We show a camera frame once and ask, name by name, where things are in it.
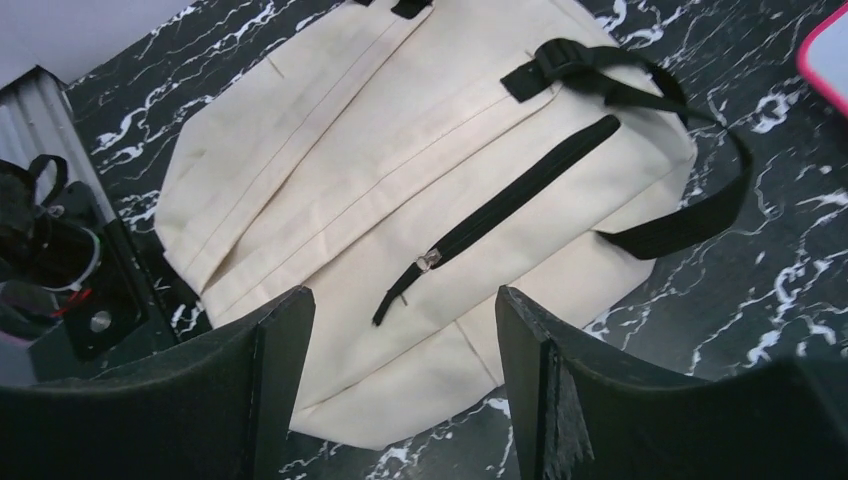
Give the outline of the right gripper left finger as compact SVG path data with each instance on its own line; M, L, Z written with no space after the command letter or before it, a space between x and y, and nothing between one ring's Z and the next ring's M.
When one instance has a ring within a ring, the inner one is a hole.
M296 286L91 379L1 390L5 479L271 479L315 315Z

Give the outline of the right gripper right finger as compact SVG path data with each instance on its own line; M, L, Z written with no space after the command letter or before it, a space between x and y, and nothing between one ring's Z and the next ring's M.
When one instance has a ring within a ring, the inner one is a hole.
M847 363L708 381L648 363L503 286L495 315L524 479L843 479Z

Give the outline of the beige canvas backpack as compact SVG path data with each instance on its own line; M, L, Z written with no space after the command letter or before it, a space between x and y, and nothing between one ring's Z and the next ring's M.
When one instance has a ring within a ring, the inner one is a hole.
M503 383L501 286L582 327L735 221L745 148L679 206L689 120L575 1L349 1L185 123L154 228L214 328L310 288L290 427L380 449Z

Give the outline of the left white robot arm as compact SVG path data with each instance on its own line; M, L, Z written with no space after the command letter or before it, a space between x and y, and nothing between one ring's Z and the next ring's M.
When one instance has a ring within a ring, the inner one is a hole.
M172 342L126 229L67 161L2 162L2 385L94 376Z

